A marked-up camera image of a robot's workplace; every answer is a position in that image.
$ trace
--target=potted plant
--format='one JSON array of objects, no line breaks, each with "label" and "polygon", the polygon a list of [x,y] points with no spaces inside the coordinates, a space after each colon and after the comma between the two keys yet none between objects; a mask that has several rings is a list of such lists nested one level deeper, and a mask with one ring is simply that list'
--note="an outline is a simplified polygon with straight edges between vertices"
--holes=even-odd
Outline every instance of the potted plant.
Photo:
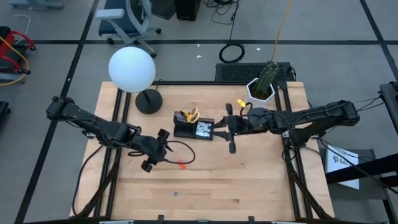
[{"label": "potted plant", "polygon": [[246,85],[245,103],[252,103],[253,108],[265,108],[275,95],[275,90],[271,85],[274,78],[279,73],[279,66],[270,62],[255,78]]}]

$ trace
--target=white pot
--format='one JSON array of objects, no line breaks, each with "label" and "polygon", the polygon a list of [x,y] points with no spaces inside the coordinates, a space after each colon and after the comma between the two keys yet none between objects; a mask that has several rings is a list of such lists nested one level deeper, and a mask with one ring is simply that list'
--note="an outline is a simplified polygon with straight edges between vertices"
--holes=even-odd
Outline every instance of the white pot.
[{"label": "white pot", "polygon": [[272,85],[270,84],[269,87],[271,88],[271,95],[266,100],[260,100],[260,99],[253,97],[250,94],[250,86],[257,80],[258,80],[258,78],[255,78],[253,81],[251,81],[249,84],[246,85],[246,97],[244,99],[244,102],[252,103],[253,108],[266,108],[268,102],[274,97],[275,91],[274,91],[274,88],[272,87]]}]

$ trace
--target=lamp stand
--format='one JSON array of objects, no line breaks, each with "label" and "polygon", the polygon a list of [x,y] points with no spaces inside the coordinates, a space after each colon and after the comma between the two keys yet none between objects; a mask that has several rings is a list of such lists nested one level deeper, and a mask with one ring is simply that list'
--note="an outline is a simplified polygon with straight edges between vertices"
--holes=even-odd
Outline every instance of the lamp stand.
[{"label": "lamp stand", "polygon": [[144,90],[137,95],[137,109],[144,114],[156,113],[163,104],[162,95],[157,90]]}]

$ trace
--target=scissors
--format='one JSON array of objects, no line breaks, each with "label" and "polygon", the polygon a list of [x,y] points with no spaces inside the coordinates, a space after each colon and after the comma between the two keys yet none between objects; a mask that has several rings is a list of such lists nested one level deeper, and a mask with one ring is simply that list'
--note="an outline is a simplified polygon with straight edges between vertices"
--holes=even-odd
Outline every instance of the scissors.
[{"label": "scissors", "polygon": [[193,124],[198,121],[200,113],[198,108],[195,107],[191,113],[188,113],[186,110],[184,110],[184,116],[186,122]]}]

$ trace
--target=wooden tabletop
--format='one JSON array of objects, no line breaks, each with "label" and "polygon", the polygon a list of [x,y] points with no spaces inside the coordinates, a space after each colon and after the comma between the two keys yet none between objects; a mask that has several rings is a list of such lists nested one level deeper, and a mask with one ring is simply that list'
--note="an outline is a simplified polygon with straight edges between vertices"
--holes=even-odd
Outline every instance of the wooden tabletop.
[{"label": "wooden tabletop", "polygon": [[[293,111],[308,108],[303,83],[288,83]],[[219,137],[212,141],[175,138],[172,136],[173,114],[177,110],[197,107],[202,118],[219,121],[226,115],[225,104],[231,103],[234,114],[239,113],[237,99],[244,99],[245,86],[164,85],[159,86],[163,97],[160,111],[152,115],[140,113],[132,95],[128,123],[142,127],[143,135],[156,138],[160,128],[171,133],[169,140],[178,139],[196,152],[196,161],[185,170],[175,164],[159,163],[146,173],[141,169],[144,157],[129,157],[123,149],[114,199],[112,219],[156,220],[227,220],[245,221],[248,216],[261,220],[294,220],[286,166],[281,158],[279,135],[265,133],[237,136],[236,154],[228,151],[228,142]],[[117,88],[104,82],[95,115],[111,120]],[[275,101],[267,107],[276,110]],[[170,160],[189,161],[192,153],[179,144],[170,144]],[[308,147],[318,150],[315,140]],[[96,139],[88,140],[85,159],[98,148]],[[76,198],[80,211],[98,188],[104,159],[103,149],[86,165]],[[328,186],[320,156],[302,149],[302,160],[309,191],[329,215],[333,214]],[[297,188],[301,216],[305,217],[302,194]],[[104,214],[108,193],[104,194],[101,214]]]}]

